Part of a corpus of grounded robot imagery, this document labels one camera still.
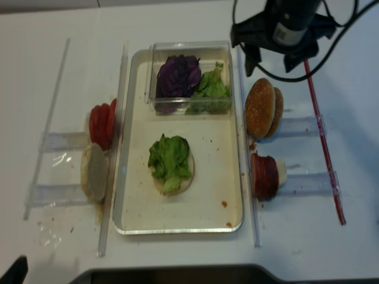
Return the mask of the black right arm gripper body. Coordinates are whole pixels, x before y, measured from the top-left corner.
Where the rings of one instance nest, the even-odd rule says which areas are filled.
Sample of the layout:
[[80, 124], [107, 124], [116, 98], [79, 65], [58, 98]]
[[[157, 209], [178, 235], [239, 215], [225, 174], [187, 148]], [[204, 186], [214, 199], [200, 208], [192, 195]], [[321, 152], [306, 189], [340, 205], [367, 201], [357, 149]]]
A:
[[318, 39], [330, 39], [336, 25], [326, 16], [314, 15], [306, 20], [274, 18], [261, 12], [232, 27], [233, 43], [244, 47], [259, 47], [276, 53], [301, 56], [304, 61], [319, 52]]

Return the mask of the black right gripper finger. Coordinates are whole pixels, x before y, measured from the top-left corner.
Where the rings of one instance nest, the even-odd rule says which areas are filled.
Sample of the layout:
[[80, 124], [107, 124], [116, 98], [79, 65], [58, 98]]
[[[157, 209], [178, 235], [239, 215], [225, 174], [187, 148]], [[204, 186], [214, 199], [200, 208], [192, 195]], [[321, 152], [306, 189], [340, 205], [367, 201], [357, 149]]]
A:
[[285, 72], [286, 73], [291, 72], [294, 68], [296, 68], [302, 62], [304, 62], [304, 59], [301, 56], [295, 56], [293, 54], [286, 54], [284, 56]]
[[255, 67], [261, 62], [261, 52], [259, 47], [244, 47], [245, 53], [245, 73], [251, 76]]

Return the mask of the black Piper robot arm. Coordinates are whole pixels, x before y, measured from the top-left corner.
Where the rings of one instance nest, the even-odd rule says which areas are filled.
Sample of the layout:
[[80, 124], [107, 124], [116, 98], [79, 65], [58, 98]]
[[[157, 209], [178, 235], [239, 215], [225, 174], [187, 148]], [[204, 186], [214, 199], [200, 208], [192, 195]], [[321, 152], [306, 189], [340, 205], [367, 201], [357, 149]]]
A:
[[245, 73], [250, 77], [258, 67], [261, 49], [284, 55], [288, 73], [300, 63], [316, 56], [317, 41], [332, 38], [337, 25], [331, 17], [320, 15], [320, 1], [267, 1], [264, 10], [240, 23], [232, 15], [232, 46], [245, 53]]

